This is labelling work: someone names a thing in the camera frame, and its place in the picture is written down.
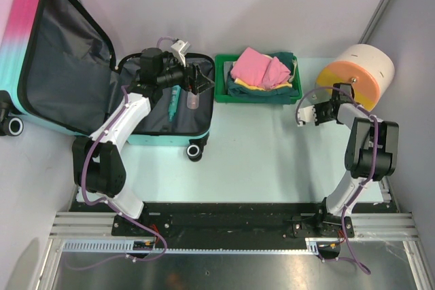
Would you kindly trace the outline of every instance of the pink and teal suitcase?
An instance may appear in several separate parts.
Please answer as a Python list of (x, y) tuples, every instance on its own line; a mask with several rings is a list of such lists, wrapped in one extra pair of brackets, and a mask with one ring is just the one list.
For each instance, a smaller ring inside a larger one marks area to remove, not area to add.
[[(139, 55), (117, 65), (110, 38), (78, 0), (14, 0), (0, 47), (0, 134), (18, 136), (21, 118), (67, 134), (92, 133), (119, 105), (120, 86), (133, 80)], [(214, 80), (210, 57), (186, 58)], [(165, 90), (129, 143), (203, 147), (213, 90), (201, 94), (197, 110), (185, 106), (187, 94), (182, 91), (171, 123), (170, 98), (171, 90)]]

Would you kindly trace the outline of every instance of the teal towel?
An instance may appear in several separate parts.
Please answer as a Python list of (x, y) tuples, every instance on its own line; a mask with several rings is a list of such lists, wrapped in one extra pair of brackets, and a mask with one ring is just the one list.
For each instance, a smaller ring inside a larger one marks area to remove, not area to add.
[[(291, 52), (276, 52), (274, 54), (269, 54), (271, 57), (278, 57), (286, 67), (293, 72), (293, 53)], [(293, 88), (278, 88), (276, 90), (270, 91), (259, 91), (250, 90), (245, 86), (236, 84), (234, 79), (231, 77), (230, 71), (228, 72), (228, 94), (238, 98), (245, 98), (252, 103), (276, 103), (281, 105), (286, 105), (289, 103), (291, 96), (298, 96), (299, 91)]]

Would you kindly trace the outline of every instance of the pink cloth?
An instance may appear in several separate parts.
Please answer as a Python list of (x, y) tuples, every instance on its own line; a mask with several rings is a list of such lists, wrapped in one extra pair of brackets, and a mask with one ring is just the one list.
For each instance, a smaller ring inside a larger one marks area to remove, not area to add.
[(233, 79), (239, 78), (250, 86), (272, 90), (290, 78), (290, 70), (278, 60), (247, 48), (231, 69)]
[(272, 90), (290, 78), (290, 70), (277, 57), (273, 57), (264, 74), (261, 88)]

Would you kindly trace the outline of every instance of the black fabric lining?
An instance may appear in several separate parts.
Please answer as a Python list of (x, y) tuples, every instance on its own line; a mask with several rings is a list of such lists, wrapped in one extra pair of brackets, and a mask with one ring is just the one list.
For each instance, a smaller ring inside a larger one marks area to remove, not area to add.
[[(85, 130), (82, 130), (80, 128), (76, 128), (75, 126), (70, 126), (68, 124), (64, 124), (62, 122), (58, 122), (56, 120), (51, 119), (50, 117), (44, 116), (40, 114), (31, 104), (30, 100), (27, 97), (27, 81), (29, 72), (31, 70), (31, 65), (33, 62), (33, 58), (35, 55), (35, 50), (37, 47), (37, 38), (39, 36), (39, 27), (41, 24), (42, 16), (44, 14), (44, 9), (46, 6), (47, 0), (39, 0), (37, 11), (35, 15), (35, 19), (33, 22), (31, 34), (29, 37), (29, 44), (27, 46), (26, 54), (24, 55), (24, 62), (21, 68), (20, 72), (20, 78), (18, 80), (18, 99), (20, 101), (20, 104), (24, 107), (24, 109), (29, 112), (32, 115), (35, 115), (37, 117), (41, 117), (45, 120), (48, 120), (49, 122), (54, 122), (55, 124), (58, 124), (59, 126), (65, 127), (68, 130), (71, 130), (73, 132), (79, 132), (82, 134), (86, 134)], [(78, 0), (68, 0), (70, 4), (81, 14), (83, 17), (89, 22), (90, 26), (101, 36), (101, 39), (106, 43), (107, 47), (109, 48), (110, 53), (110, 59), (109, 59), (109, 68), (111, 70), (114, 70), (116, 65), (116, 56), (114, 52), (114, 47), (107, 36), (107, 34), (103, 31), (103, 29), (94, 21), (94, 19), (90, 16), (90, 14), (84, 9), (82, 4)]]
[[(116, 57), (108, 36), (77, 0), (39, 0), (18, 82), (18, 98), (30, 114), (68, 130), (90, 134), (121, 102), (120, 86), (135, 78), (140, 55), (126, 56), (115, 67)], [(187, 54), (186, 60), (198, 61), (205, 75), (214, 79), (213, 59)], [(178, 114), (169, 123), (171, 89), (164, 90), (162, 100), (134, 133), (194, 137), (205, 134), (211, 123), (213, 90), (201, 95), (200, 107), (194, 111), (187, 109), (186, 97), (181, 91)]]

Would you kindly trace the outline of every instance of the orange and white container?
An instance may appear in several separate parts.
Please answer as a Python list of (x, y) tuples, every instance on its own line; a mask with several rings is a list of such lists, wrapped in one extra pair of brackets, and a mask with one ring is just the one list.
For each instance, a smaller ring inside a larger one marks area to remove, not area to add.
[(355, 44), (326, 66), (316, 83), (319, 86), (351, 83), (355, 100), (372, 110), (393, 77), (394, 64), (386, 54), (368, 44)]

